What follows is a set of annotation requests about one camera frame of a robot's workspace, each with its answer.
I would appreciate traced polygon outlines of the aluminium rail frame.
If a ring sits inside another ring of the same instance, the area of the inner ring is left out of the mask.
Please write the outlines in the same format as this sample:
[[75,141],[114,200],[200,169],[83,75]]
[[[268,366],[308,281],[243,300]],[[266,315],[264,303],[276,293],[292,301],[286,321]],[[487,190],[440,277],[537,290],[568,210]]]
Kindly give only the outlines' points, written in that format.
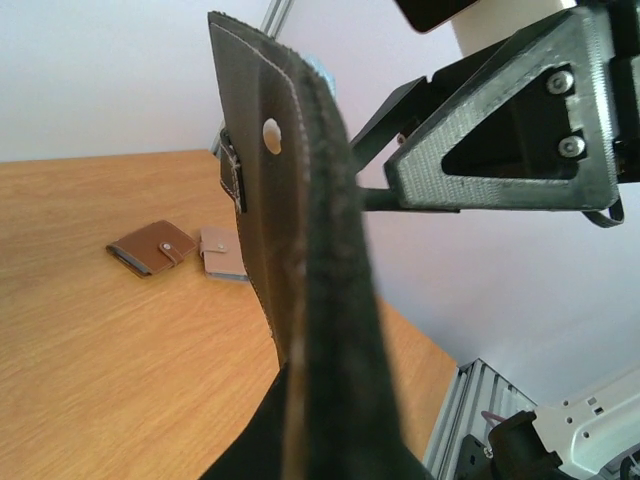
[[436,479],[469,479],[490,463],[488,435],[500,419],[535,403],[481,359],[456,369],[423,465]]

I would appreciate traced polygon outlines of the beige card holder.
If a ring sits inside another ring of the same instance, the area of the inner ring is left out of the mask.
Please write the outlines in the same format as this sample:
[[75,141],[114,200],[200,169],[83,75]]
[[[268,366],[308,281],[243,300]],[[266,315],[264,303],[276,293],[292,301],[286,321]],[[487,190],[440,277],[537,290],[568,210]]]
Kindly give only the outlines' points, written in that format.
[[235,230],[215,226],[202,227],[199,253],[208,277],[238,282],[249,280]]

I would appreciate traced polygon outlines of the right corner aluminium post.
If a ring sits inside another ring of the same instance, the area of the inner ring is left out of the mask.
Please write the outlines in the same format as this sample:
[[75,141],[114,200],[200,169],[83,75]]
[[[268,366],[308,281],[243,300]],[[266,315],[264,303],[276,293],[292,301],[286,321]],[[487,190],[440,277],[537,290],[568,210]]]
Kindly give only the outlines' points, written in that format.
[[271,0],[260,25],[260,30],[277,39],[291,13],[295,0]]

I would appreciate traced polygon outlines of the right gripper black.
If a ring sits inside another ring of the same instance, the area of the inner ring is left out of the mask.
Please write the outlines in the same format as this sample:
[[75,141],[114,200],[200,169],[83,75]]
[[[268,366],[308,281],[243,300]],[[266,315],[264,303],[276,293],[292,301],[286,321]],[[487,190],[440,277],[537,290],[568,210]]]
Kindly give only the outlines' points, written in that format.
[[385,163],[400,204],[603,210],[637,183],[639,3],[601,6],[504,42]]

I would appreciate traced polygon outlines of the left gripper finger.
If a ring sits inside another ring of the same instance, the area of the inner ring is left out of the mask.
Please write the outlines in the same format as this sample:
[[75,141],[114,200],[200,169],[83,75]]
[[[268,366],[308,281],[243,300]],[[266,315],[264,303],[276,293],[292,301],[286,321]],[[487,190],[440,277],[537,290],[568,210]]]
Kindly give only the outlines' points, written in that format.
[[281,367],[247,426],[200,479],[282,477],[288,367]]

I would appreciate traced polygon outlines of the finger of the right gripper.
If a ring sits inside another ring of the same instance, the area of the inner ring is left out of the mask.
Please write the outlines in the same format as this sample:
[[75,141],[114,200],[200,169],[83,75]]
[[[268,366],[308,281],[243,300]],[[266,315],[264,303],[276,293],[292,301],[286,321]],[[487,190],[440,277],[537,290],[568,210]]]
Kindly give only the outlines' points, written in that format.
[[460,180],[442,161],[460,144],[460,80],[435,75],[396,88],[351,141],[357,171],[399,135],[384,163],[387,189],[360,187],[365,211],[458,213]]

